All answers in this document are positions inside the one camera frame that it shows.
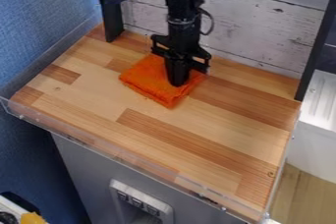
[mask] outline wood grain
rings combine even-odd
[[[23,104],[23,105],[31,105],[34,103],[43,92],[32,88],[30,86],[24,86],[20,89],[20,92],[16,92],[11,98],[12,101]]]
[[[335,204],[336,184],[286,164],[270,215],[282,224],[333,224]]]
[[[279,223],[286,224],[291,212],[292,201],[297,189],[300,170],[289,164],[285,165],[281,182],[271,206],[271,217]]]
[[[58,80],[64,84],[72,84],[80,76],[78,73],[69,71],[53,64],[50,64],[41,72],[41,74],[43,76]]]
[[[17,113],[258,221],[268,202],[300,103],[298,81],[214,57],[213,76],[169,110],[125,87],[121,72],[150,50],[101,27],[12,99]]]
[[[286,131],[293,127],[298,109],[295,101],[214,77],[200,84],[191,97]]]

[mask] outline blue fabric wall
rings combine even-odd
[[[88,19],[97,0],[0,0],[0,88]],[[49,223],[85,223],[83,205],[50,135],[0,109],[0,193],[40,208]]]

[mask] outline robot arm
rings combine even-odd
[[[169,82],[174,86],[183,85],[189,78],[190,70],[206,73],[211,55],[199,46],[201,34],[213,30],[213,19],[201,9],[204,0],[165,0],[168,6],[168,35],[154,34],[152,52],[165,59]],[[201,32],[201,16],[212,20],[208,32]]]

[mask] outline orange towel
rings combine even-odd
[[[205,79],[205,74],[192,70],[186,84],[172,86],[167,78],[164,59],[150,54],[121,74],[119,79],[142,95],[172,108]]]

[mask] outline white wooden wall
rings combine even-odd
[[[215,30],[201,44],[210,52],[247,65],[299,78],[328,0],[205,0]],[[164,0],[123,4],[127,29],[166,33]],[[204,19],[204,29],[208,21]]]

